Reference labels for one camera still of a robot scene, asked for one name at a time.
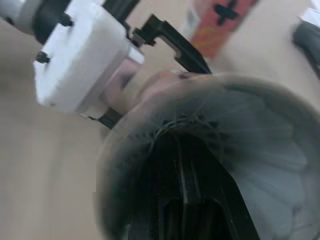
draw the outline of beige floor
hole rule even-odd
[[[187,0],[142,0],[130,17],[141,26],[156,13],[180,28]],[[260,0],[214,63],[217,71],[264,76],[320,106],[320,82],[291,44],[308,0]],[[0,22],[0,239],[98,240],[93,199],[101,126],[35,101],[31,37]],[[146,64],[127,93],[152,73],[177,68],[173,51],[145,47]]]

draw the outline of black object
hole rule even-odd
[[[203,56],[167,21],[159,20],[151,15],[141,29],[133,31],[131,41],[138,48],[142,45],[153,46],[155,38],[161,38],[172,47],[175,52],[175,60],[187,71],[199,74],[211,74],[211,71]]]
[[[320,79],[320,28],[309,22],[301,22],[293,33],[293,43],[301,48]]]
[[[213,9],[221,17],[217,20],[217,25],[222,26],[227,19],[235,20],[239,14],[234,11],[234,8],[237,6],[238,0],[230,0],[227,6],[221,4],[216,4],[213,6]]]
[[[50,58],[48,57],[48,54],[46,54],[43,51],[38,52],[38,54],[35,57],[35,60],[41,64],[49,63]]]
[[[34,36],[39,43],[46,43],[57,23],[70,26],[70,21],[64,13],[69,3],[70,0],[43,1],[32,22]]]
[[[140,176],[131,214],[119,220],[129,240],[260,239],[236,182],[200,139],[161,136]],[[114,222],[109,232],[119,234]]]
[[[122,115],[110,107],[108,111],[99,119],[95,119],[92,117],[89,117],[89,118],[91,120],[102,123],[109,129],[113,129],[116,123],[122,118]]]
[[[107,0],[102,5],[115,19],[124,24],[140,0]]]
[[[74,25],[74,22],[71,20],[71,17],[66,13],[62,14],[59,23],[65,27],[72,27]]]

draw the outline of screw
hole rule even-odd
[[[38,54],[36,55],[35,60],[41,64],[48,64],[50,63],[50,58],[48,57],[48,54],[46,54],[43,51],[38,52]]]
[[[71,20],[71,17],[66,13],[64,13],[61,16],[59,23],[65,27],[72,27],[74,25],[74,22]]]

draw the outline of orange box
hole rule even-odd
[[[213,59],[257,0],[193,0],[182,34]]]

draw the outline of black cross logo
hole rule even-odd
[[[239,16],[239,14],[234,11],[236,5],[237,0],[230,0],[227,6],[223,6],[221,4],[213,6],[214,11],[221,16],[216,23],[218,26],[225,24],[227,19],[235,20]]]

